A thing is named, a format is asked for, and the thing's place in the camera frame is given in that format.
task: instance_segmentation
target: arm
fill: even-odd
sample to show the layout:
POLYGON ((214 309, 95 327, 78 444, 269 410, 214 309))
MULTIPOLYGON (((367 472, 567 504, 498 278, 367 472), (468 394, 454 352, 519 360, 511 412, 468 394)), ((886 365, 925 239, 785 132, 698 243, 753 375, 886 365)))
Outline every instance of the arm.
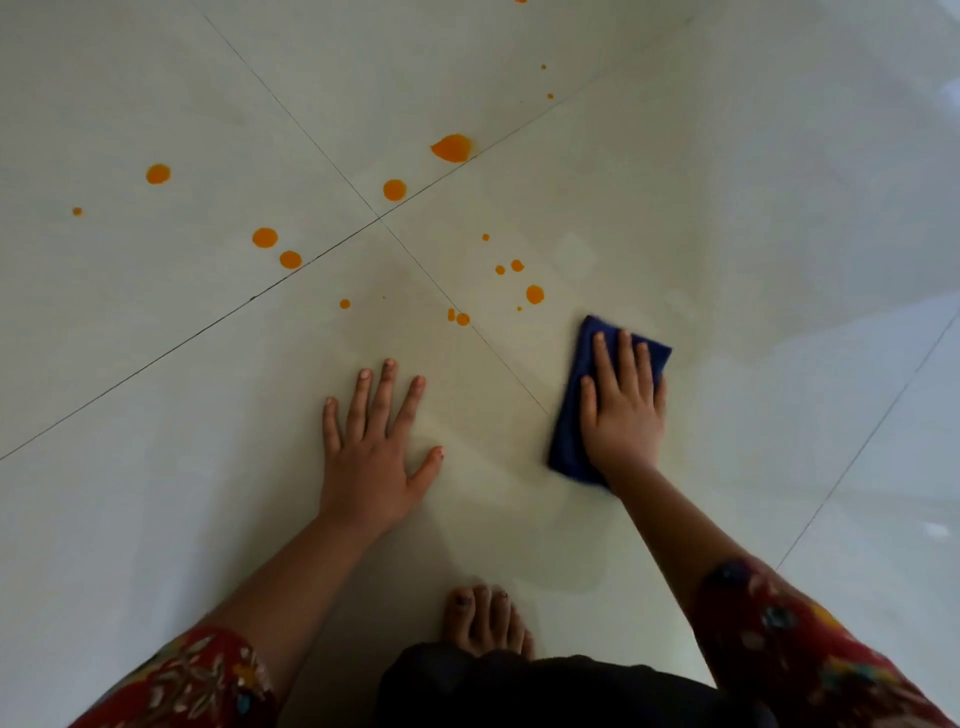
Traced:
POLYGON ((289 694, 348 576, 440 472, 442 448, 430 450, 413 475, 404 471, 426 382, 414 378, 388 431, 395 379, 396 363, 388 359, 368 415, 372 372, 360 373, 343 435, 337 401, 326 401, 317 518, 200 623, 118 683, 74 728, 273 724, 277 704, 289 694))
POLYGON ((617 367, 594 342, 597 381, 581 382, 590 461, 620 497, 684 610, 718 687, 782 725, 948 726, 882 655, 751 556, 657 470, 666 381, 645 345, 620 332, 617 367), (599 409, 597 405, 599 390, 599 409))

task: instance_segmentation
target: left hand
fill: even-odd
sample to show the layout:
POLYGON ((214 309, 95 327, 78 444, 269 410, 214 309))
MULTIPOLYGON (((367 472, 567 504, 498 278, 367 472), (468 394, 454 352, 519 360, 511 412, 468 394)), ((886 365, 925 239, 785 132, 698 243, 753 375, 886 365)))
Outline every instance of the left hand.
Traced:
POLYGON ((337 401, 331 397, 324 405, 324 489, 319 518, 345 529, 365 545, 407 517, 437 477, 444 460, 444 449, 433 448, 420 468, 407 476, 403 460, 426 380, 414 377, 393 426, 389 426, 396 371, 396 362, 387 359, 369 415, 373 372, 360 372, 345 437, 337 426, 337 401))

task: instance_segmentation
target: toe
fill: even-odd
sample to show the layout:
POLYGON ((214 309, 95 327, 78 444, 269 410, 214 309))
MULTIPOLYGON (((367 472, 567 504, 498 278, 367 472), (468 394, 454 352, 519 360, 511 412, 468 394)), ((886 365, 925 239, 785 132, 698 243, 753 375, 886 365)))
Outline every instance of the toe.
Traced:
POLYGON ((527 660, 537 659, 537 645, 534 643, 534 636, 527 630, 523 634, 523 647, 520 648, 520 655, 527 660))
POLYGON ((490 633, 493 644, 499 649, 507 647, 507 632, 510 630, 510 597, 503 590, 493 593, 490 613, 490 633))
POLYGON ((461 587, 450 592, 444 611, 444 642, 456 644, 463 649, 469 648, 470 624, 473 622, 473 590, 461 587))
POLYGON ((486 584, 473 587, 476 614, 473 618, 472 635, 485 648, 492 641, 490 634, 490 588, 486 584))
POLYGON ((520 612, 515 606, 510 608, 510 629, 507 631, 507 649, 516 654, 520 654, 523 648, 523 637, 527 631, 523 619, 520 618, 520 612))

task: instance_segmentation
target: floral patterned clothing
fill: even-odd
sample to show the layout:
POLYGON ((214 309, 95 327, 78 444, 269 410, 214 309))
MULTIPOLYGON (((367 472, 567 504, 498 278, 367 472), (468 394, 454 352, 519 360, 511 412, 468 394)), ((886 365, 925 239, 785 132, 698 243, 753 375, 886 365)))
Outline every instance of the floral patterned clothing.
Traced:
MULTIPOLYGON (((708 576, 691 622, 717 687, 774 720, 764 724, 954 725, 889 660, 759 562, 731 561, 708 576)), ((267 728, 276 714, 251 646, 201 626, 167 644, 72 728, 267 728)))

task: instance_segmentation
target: finger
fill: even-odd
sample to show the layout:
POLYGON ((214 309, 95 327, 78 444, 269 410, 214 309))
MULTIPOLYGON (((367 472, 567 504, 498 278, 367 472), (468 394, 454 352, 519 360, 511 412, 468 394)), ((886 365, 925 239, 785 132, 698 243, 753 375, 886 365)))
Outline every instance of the finger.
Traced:
POLYGON ((324 404, 324 451, 327 455, 335 455, 342 446, 340 427, 337 426, 337 401, 327 397, 324 404))
POLYGON ((407 396, 396 413, 394 426, 390 430, 392 438, 399 438, 406 442, 410 436, 410 428, 414 426, 414 420, 417 418, 417 407, 420 405, 420 398, 423 396, 423 390, 426 389, 426 379, 417 375, 410 382, 410 389, 407 390, 407 396))
POLYGON ((620 360, 617 372, 620 391, 631 400, 638 401, 640 393, 636 382, 636 359, 634 359, 634 350, 630 346, 630 332, 622 328, 617 336, 620 337, 616 344, 617 358, 620 360))
POLYGON ((358 443, 363 440, 364 430, 367 429, 367 397, 370 395, 372 377, 373 372, 369 369, 361 370, 357 377, 357 388, 353 390, 353 399, 347 413, 348 442, 358 443))
POLYGON ((617 387, 613 364, 610 362, 610 352, 607 351, 607 339, 603 333, 597 333, 593 337, 593 358, 597 365, 597 386, 600 389, 600 399, 606 401, 617 391, 617 387))
POLYGON ((639 383, 640 397, 645 402, 654 398, 654 373, 650 368, 650 347, 641 342, 636 345, 636 378, 639 383))
POLYGON ((597 390, 593 379, 584 376, 580 379, 580 431, 585 432, 597 426, 597 390))
POLYGON ((657 393, 654 395, 654 409, 661 420, 666 419, 666 375, 660 375, 657 393))
POLYGON ((383 362, 383 371, 380 373, 380 383, 373 395, 373 404, 370 405, 370 416, 367 418, 367 434, 365 437, 384 438, 387 436, 387 422, 390 420, 390 405, 394 401, 394 379, 396 379, 396 362, 387 359, 383 362))
POLYGON ((423 497, 434 479, 440 474, 440 467, 443 463, 444 449, 433 448, 426 453, 420 469, 407 478, 407 485, 410 486, 410 490, 414 492, 417 500, 423 497))

